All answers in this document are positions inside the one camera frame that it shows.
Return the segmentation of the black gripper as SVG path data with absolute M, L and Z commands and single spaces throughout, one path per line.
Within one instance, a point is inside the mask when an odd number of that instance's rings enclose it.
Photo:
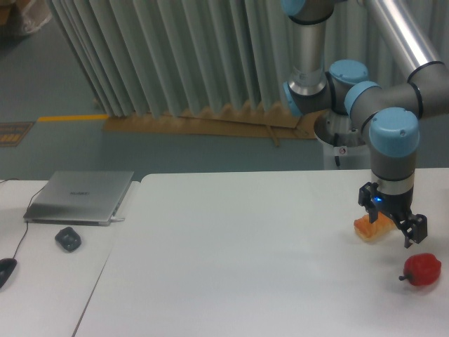
M 403 233 L 404 247 L 421 243 L 428 235 L 427 217 L 411 213 L 413 187 L 400 194 L 382 192 L 377 183 L 367 182 L 358 190 L 358 205 L 368 213 L 369 223 L 378 219 L 378 211 L 388 216 Z

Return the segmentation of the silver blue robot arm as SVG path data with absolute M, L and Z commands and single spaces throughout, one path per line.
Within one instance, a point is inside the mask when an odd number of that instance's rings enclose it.
M 294 24 L 293 71 L 283 84 L 295 116 L 332 110 L 349 117 L 370 151 L 371 179 L 358 192 L 370 222 L 391 219 L 404 245 L 427 237 L 427 218 L 411 210 L 421 119 L 448 112 L 448 68 L 404 1 L 364 1 L 396 63 L 404 84 L 382 88 L 366 67 L 341 60 L 325 70 L 326 21 L 334 1 L 282 1 Z

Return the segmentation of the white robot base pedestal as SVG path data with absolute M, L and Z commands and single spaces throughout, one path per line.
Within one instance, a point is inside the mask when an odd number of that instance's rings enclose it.
M 316 118 L 314 133 L 322 145 L 325 170 L 369 168 L 368 146 L 347 114 L 325 111 Z

